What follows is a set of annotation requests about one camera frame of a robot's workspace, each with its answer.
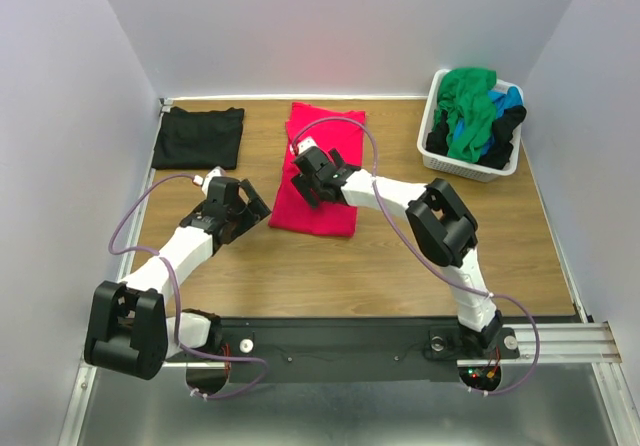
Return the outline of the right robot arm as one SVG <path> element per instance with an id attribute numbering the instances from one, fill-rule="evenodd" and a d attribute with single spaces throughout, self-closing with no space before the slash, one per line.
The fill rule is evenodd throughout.
<path id="1" fill-rule="evenodd" d="M 298 173 L 292 184 L 313 208 L 334 203 L 375 209 L 393 228 L 395 218 L 405 219 L 414 236 L 405 244 L 451 288 L 463 350 L 482 356 L 495 346 L 503 322 L 480 270 L 478 223 L 447 181 L 377 176 L 346 163 L 337 150 L 315 145 L 295 148 L 293 164 Z"/>

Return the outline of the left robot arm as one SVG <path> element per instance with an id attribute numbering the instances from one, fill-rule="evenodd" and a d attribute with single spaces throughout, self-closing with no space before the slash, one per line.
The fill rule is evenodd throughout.
<path id="1" fill-rule="evenodd" d="M 180 352 L 231 363 L 221 320 L 213 313 L 178 308 L 181 284 L 225 245 L 244 235 L 271 211 L 247 179 L 214 169 L 191 176 L 204 199 L 184 217 L 168 242 L 148 249 L 149 259 L 118 281 L 95 290 L 84 345 L 87 363 L 149 380 Z"/>

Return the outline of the pink t shirt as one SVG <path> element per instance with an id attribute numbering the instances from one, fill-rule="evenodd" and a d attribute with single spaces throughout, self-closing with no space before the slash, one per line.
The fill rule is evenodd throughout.
<path id="1" fill-rule="evenodd" d="M 336 112 L 292 104 L 287 137 L 311 138 L 320 151 L 297 165 L 293 150 L 286 148 L 270 227 L 316 236 L 350 238 L 355 234 L 357 209 L 347 205 L 340 193 L 348 172 L 340 167 L 362 166 L 364 132 L 360 126 L 365 122 L 363 111 Z"/>

